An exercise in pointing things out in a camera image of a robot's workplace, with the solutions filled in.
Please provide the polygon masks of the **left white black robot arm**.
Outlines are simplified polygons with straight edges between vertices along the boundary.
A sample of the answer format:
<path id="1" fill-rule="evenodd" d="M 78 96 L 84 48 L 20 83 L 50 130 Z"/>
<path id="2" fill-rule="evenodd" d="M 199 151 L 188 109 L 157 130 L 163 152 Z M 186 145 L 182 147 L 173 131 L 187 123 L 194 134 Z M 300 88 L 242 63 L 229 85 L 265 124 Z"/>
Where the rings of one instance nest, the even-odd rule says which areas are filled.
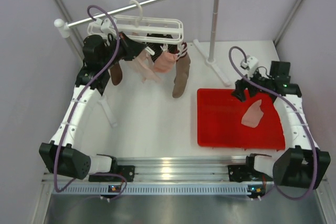
<path id="1" fill-rule="evenodd" d="M 131 61 L 146 48 L 146 44 L 130 39 L 123 32 L 117 38 L 90 35 L 83 41 L 83 67 L 76 77 L 68 110 L 49 143 L 42 143 L 39 154 L 46 168 L 55 177 L 74 179 L 90 176 L 99 182 L 102 177 L 114 180 L 119 173 L 117 159 L 110 155 L 87 155 L 80 151 L 85 129 L 94 107 L 99 104 L 111 126 L 115 126 L 112 111 L 103 95 L 110 79 L 109 68 L 120 60 Z"/>

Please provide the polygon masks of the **thick pink sock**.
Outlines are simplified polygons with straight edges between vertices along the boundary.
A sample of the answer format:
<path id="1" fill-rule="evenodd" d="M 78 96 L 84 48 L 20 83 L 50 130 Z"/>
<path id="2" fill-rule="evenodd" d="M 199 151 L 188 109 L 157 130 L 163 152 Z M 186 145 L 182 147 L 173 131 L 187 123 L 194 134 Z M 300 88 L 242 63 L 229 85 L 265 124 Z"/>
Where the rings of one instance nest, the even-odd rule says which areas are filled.
<path id="1" fill-rule="evenodd" d="M 178 56 L 176 54 L 172 54 L 168 51 L 164 51 L 154 62 L 153 69 L 158 73 L 168 73 L 172 70 L 175 65 Z"/>

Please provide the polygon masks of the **white plastic clip hanger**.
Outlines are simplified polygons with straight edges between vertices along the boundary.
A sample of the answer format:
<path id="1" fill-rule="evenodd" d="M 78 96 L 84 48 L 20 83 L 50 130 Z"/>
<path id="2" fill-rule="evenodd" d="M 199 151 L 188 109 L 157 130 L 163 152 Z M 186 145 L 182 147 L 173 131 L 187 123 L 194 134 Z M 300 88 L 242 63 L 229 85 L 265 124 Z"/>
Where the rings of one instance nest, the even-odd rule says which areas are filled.
<path id="1" fill-rule="evenodd" d="M 138 16 L 130 15 L 114 15 L 112 16 L 112 24 L 115 30 L 118 32 L 123 32 L 127 37 L 138 41 L 138 42 L 152 42 L 164 44 L 164 50 L 167 50 L 168 44 L 177 45 L 178 48 L 181 47 L 184 41 L 184 27 L 183 23 L 178 19 L 168 19 L 168 18 L 154 18 L 154 17 L 144 17 L 143 9 L 139 2 L 136 0 L 130 0 L 131 4 L 135 4 L 136 8 L 139 10 Z M 87 27 L 88 35 L 100 35 L 104 39 L 108 38 L 108 35 L 104 34 L 100 30 L 101 23 L 105 18 L 95 18 L 91 21 Z M 157 38 L 157 37 L 147 37 L 147 34 L 162 34 L 162 35 L 172 35 L 172 39 L 169 38 Z"/>

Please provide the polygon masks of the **taupe sock with striped cuff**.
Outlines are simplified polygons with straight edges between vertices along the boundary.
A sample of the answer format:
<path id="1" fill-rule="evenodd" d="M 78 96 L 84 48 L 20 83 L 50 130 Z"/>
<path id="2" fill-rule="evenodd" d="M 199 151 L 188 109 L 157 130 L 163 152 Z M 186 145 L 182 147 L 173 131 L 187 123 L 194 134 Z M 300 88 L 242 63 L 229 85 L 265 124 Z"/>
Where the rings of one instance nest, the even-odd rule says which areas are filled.
<path id="1" fill-rule="evenodd" d="M 178 53 L 178 59 L 175 67 L 176 76 L 172 91 L 172 97 L 175 99 L 181 97 L 185 91 L 190 72 L 190 65 L 191 60 L 187 52 L 187 43 L 183 42 L 181 45 L 181 51 Z"/>

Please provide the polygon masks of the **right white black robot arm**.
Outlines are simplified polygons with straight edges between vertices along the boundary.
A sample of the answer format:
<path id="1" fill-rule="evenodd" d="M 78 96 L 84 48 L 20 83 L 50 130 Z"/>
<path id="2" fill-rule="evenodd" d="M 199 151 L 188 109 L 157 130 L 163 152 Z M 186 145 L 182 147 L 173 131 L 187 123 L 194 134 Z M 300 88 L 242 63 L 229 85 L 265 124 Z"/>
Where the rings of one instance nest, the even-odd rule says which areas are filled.
<path id="1" fill-rule="evenodd" d="M 272 178 L 277 186 L 317 189 L 331 162 L 330 154 L 321 151 L 314 141 L 302 108 L 302 93 L 296 83 L 291 82 L 290 63 L 272 61 L 270 70 L 263 76 L 259 72 L 259 62 L 251 57 L 241 61 L 240 68 L 246 70 L 240 80 L 235 82 L 233 97 L 240 104 L 266 95 L 271 99 L 267 105 L 257 99 L 248 108 L 251 128 L 261 128 L 261 121 L 275 111 L 280 132 L 276 133 L 275 123 L 267 126 L 267 143 L 274 143 L 277 136 L 285 140 L 285 149 L 281 154 L 251 154 L 247 156 L 245 174 L 251 180 L 258 180 L 263 174 Z"/>

